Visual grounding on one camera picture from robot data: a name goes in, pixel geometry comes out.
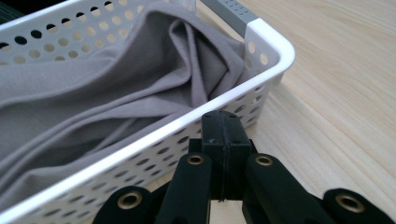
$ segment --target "white plastic basket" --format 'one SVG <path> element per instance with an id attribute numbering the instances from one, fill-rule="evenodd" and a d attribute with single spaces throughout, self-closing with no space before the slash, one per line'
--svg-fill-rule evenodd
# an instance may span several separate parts
<path id="1" fill-rule="evenodd" d="M 123 41 L 140 11 L 152 1 L 69 0 L 3 24 L 0 65 L 87 57 L 105 45 Z M 165 2 L 196 11 L 194 0 Z M 247 25 L 244 57 L 247 69 L 257 76 L 10 207 L 0 214 L 0 223 L 80 223 L 94 216 L 115 190 L 145 186 L 175 169 L 188 149 L 189 137 L 199 137 L 204 113 L 223 109 L 237 114 L 245 127 L 254 123 L 269 90 L 291 66 L 294 49 L 257 19 Z"/>

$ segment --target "wood grain surface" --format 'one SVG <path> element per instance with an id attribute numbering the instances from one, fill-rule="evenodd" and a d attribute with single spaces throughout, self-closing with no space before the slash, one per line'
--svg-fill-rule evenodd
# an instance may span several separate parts
<path id="1" fill-rule="evenodd" d="M 248 136 L 310 193 L 351 189 L 396 220 L 396 2 L 240 3 L 296 49 Z M 241 203 L 213 202 L 211 223 L 246 223 Z"/>

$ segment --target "gray fabric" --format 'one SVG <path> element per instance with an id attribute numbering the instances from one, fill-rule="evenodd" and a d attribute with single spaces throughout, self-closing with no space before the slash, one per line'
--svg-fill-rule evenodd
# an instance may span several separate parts
<path id="1" fill-rule="evenodd" d="M 0 70 L 0 210 L 248 78 L 242 44 L 184 8 L 147 6 L 89 59 Z"/>

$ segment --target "wooden table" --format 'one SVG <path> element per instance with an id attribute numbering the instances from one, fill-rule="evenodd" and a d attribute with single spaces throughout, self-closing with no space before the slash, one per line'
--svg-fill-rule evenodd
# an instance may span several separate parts
<path id="1" fill-rule="evenodd" d="M 310 193 L 321 198 L 327 189 L 351 189 L 396 220 L 396 3 L 240 3 L 284 35 L 297 55 L 248 136 Z M 246 223 L 241 203 L 213 202 L 211 223 Z"/>

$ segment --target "basket handle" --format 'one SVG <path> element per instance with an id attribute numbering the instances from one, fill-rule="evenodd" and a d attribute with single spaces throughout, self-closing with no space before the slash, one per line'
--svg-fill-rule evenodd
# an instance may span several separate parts
<path id="1" fill-rule="evenodd" d="M 259 18 L 237 0 L 201 0 L 201 2 L 210 7 L 241 36 L 245 36 L 248 23 Z"/>

